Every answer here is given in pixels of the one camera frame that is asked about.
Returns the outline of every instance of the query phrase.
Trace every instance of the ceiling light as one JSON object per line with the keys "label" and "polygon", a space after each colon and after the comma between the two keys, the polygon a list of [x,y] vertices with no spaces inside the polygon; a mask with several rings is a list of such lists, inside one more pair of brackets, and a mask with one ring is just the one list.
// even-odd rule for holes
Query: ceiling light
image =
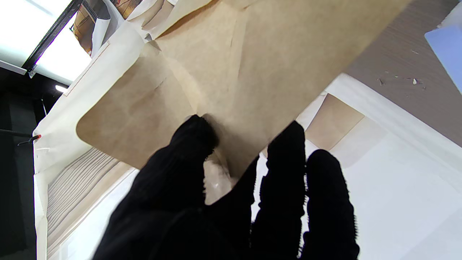
{"label": "ceiling light", "polygon": [[67,88],[65,88],[65,87],[61,87],[59,85],[56,85],[55,88],[56,88],[57,91],[61,91],[63,93],[67,92]]}

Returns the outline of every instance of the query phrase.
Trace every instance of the finger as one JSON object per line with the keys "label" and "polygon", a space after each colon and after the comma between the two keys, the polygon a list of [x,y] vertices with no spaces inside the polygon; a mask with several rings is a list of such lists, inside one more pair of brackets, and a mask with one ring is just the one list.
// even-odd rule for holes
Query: finger
{"label": "finger", "polygon": [[204,161],[218,145],[218,137],[204,119],[192,115],[173,134],[170,146],[181,151],[183,156]]}
{"label": "finger", "polygon": [[325,150],[306,163],[309,232],[304,235],[304,259],[356,259],[354,209],[340,163]]}
{"label": "finger", "polygon": [[252,161],[228,194],[206,208],[206,215],[222,236],[242,254],[249,249],[250,218],[252,215],[250,206],[254,203],[258,158],[256,157]]}
{"label": "finger", "polygon": [[252,249],[282,258],[298,254],[301,216],[304,214],[304,130],[291,123],[268,146],[268,174],[261,182],[257,214],[252,227]]}

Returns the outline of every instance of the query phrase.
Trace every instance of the wooden surface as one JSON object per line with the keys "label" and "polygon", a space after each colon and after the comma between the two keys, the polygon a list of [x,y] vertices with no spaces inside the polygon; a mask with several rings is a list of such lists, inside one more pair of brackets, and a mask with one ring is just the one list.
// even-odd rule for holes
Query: wooden surface
{"label": "wooden surface", "polygon": [[346,73],[462,146],[462,95],[424,38],[457,3],[413,1]]}

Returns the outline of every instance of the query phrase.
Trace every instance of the kraft paper bag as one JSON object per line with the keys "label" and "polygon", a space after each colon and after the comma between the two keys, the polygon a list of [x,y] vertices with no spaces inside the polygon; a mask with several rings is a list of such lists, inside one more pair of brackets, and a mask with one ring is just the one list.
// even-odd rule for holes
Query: kraft paper bag
{"label": "kraft paper bag", "polygon": [[409,0],[181,0],[77,134],[141,168],[207,114],[240,176]]}

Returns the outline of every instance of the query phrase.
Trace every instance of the black wall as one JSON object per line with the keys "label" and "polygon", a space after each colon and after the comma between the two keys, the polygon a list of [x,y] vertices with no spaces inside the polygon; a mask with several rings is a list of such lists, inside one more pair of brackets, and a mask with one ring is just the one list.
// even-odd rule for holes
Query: black wall
{"label": "black wall", "polygon": [[[32,134],[61,95],[55,85],[65,86],[0,68],[0,129]],[[36,259],[33,150],[17,146],[27,140],[0,134],[0,260]]]}

